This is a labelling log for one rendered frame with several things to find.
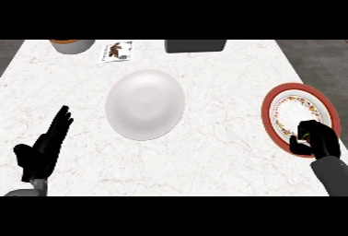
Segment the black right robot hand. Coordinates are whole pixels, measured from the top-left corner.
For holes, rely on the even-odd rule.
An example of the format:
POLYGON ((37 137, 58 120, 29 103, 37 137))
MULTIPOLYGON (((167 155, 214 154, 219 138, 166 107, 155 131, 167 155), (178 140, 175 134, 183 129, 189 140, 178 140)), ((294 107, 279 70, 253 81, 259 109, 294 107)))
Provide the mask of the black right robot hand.
POLYGON ((290 139, 290 151, 296 155, 313 155, 316 159, 328 156, 340 157, 340 138, 335 130, 316 120, 301 121, 298 124, 298 135, 290 139))

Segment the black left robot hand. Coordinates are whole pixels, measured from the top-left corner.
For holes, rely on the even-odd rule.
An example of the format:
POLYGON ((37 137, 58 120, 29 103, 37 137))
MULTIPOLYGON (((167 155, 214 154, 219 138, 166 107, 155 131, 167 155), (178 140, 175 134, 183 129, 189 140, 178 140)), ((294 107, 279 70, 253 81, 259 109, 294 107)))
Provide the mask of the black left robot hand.
POLYGON ((46 180, 54 173, 61 154, 61 145, 74 122, 68 110, 70 107, 64 105, 54 118, 48 132, 40 135, 35 145, 18 144, 14 147, 18 165, 24 168, 23 181, 26 183, 35 179, 46 180))

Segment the red-rimmed patterned plate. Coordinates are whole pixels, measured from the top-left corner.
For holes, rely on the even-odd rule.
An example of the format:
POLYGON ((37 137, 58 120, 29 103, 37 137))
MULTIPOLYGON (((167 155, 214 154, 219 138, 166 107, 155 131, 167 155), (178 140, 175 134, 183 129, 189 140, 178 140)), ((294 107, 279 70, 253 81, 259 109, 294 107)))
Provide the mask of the red-rimmed patterned plate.
POLYGON ((316 120, 340 135, 340 114, 331 100, 309 85, 285 83, 275 87, 263 102, 263 124, 279 148, 290 152, 290 139, 298 135, 301 121, 316 120))

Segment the plain white plate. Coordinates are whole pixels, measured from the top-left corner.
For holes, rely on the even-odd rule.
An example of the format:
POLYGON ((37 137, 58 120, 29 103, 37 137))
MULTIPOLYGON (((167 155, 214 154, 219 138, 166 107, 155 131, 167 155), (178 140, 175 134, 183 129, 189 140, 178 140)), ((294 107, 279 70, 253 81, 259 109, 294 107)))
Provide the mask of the plain white plate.
POLYGON ((139 70, 116 83, 105 109, 111 127, 122 136, 139 141, 155 139, 183 118, 183 87, 166 72, 139 70))

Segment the grey pot with orange rim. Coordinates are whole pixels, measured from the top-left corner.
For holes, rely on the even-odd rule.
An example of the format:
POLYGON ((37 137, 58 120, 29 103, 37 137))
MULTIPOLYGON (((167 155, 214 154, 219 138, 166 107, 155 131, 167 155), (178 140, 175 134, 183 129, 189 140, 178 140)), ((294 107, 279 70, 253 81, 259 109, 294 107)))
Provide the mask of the grey pot with orange rim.
POLYGON ((63 54, 85 53, 95 42, 95 40, 51 40, 57 51, 63 54))

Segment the white card with brown figure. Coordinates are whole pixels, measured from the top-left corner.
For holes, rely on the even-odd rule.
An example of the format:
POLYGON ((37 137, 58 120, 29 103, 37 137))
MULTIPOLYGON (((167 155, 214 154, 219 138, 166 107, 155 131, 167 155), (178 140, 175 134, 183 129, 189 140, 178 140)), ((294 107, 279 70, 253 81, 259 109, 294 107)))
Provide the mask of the white card with brown figure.
POLYGON ((114 44, 110 44, 102 49, 101 62, 124 62, 132 59, 133 53, 133 42, 132 41, 119 41, 114 44))

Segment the dark grey box appliance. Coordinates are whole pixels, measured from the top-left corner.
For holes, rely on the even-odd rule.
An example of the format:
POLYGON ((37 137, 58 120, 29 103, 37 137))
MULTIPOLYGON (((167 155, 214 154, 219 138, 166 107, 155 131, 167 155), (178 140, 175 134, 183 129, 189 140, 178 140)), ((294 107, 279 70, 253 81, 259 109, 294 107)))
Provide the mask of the dark grey box appliance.
POLYGON ((226 40, 166 40, 169 53, 207 53, 222 52, 226 40))

